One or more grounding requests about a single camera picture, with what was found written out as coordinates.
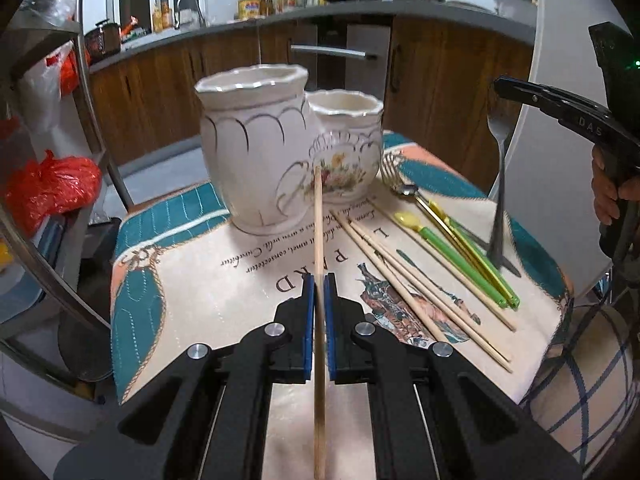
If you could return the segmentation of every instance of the wooden cabinet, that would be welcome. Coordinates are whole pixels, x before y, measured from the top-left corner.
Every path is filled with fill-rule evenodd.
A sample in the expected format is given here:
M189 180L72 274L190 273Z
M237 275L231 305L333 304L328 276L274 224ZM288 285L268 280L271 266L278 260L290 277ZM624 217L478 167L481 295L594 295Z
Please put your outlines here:
M488 192L498 173L486 124L489 85L499 75L528 79L532 47L458 23L398 17L390 52L384 127Z
M289 49L296 25L282 23L260 28L260 52L263 63L289 63Z
M257 62L251 28L153 48L94 73L95 110L116 163L196 136L200 101L193 86L204 76ZM78 108L83 126L90 127Z

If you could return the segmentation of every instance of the white ceramic vase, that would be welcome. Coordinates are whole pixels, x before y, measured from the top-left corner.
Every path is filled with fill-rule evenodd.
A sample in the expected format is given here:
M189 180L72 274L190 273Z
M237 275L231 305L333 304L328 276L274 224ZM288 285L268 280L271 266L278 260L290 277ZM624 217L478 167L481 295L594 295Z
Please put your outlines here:
M311 202L303 190L310 173L305 68L257 65L201 79L202 151L216 190L242 231L284 232Z
M362 92L327 90L306 94L318 131L308 153L312 168L322 168L323 198L348 203L367 193L380 168L384 105Z

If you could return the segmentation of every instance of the metal screw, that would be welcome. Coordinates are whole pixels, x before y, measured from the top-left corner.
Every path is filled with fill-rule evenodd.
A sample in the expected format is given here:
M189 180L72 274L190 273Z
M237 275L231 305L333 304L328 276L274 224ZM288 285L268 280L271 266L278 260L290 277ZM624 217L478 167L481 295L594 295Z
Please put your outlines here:
M451 354L453 354L453 346L451 346L449 343L438 341L437 343L433 344L432 348L433 353L438 357L449 357Z
M264 333L271 337L277 337L284 334L284 325L282 323L269 323L264 327Z
M375 325L367 321L361 321L356 325L356 334L358 335L367 336L373 334L375 331Z
M195 345L191 345L187 349L187 355L191 359L202 359L205 355L209 353L209 348L207 345L202 343L196 343Z

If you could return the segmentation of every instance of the wooden chopstick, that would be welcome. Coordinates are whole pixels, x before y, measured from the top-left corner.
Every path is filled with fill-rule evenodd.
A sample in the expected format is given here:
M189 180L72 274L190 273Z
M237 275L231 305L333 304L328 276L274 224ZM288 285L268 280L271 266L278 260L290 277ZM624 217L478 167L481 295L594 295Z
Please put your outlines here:
M314 323L314 479L326 475L326 385L324 358L324 235L322 234L322 176L314 168L314 278L316 281L316 318Z
M394 254L375 235L356 221L351 220L351 227L359 234L364 241L381 253L384 259L391 264L402 276L404 276L413 286L415 286L425 297L443 311L451 320L458 325L478 346L487 352L500 366L508 372L512 372L508 362L511 356L502 350L484 332L481 326L477 325L460 307L453 303L450 298L446 298L431 282L428 282L420 275L417 269L409 266L406 262L396 258Z
M436 249L434 249L429 243L422 239L422 237L414 232L411 229L404 227L400 222L398 222L393 215L384 210L384 208L380 207L373 200L369 199L369 202L373 207L375 207L378 211L380 211L384 216L389 218L394 224L396 224L399 228L402 229L405 233L407 233L420 247L422 247L425 251L427 251L439 264L441 264L445 269L447 269L453 276L466 288L468 288L471 293L478 298L491 312L494 313L495 317L497 317L501 322L503 322L512 332L516 332L517 325L509 319L508 316L505 315L504 310L495 303L480 287L478 287L474 282L472 282L468 277L466 277L456 266L450 263L444 256L442 256Z
M442 341L448 343L449 340L442 333L442 330L433 322L424 309L418 304L415 298L409 293L407 288L398 280L395 274L384 264L384 262L376 256L374 250L362 239L356 231L353 230L349 221L340 213L331 211L335 216L335 219L340 223L344 231L350 236L350 238L356 243L356 245L362 250L365 256L376 266L379 272L386 278L391 286L398 292L404 302L414 312L414 314L420 319L426 329L431 333L436 341Z

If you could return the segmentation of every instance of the green spoon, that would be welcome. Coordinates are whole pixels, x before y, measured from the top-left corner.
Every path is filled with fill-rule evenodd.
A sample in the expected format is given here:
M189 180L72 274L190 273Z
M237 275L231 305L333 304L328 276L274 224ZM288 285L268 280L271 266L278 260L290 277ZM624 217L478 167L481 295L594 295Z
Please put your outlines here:
M508 306L507 301L502 297L495 287L491 285L477 270L472 267L453 247L447 244L442 238L428 227L420 224L420 219L413 213L402 211L394 215L396 220L404 227L417 232L423 240L436 249L451 264L458 268L465 276L474 282L486 295L495 301L502 308Z

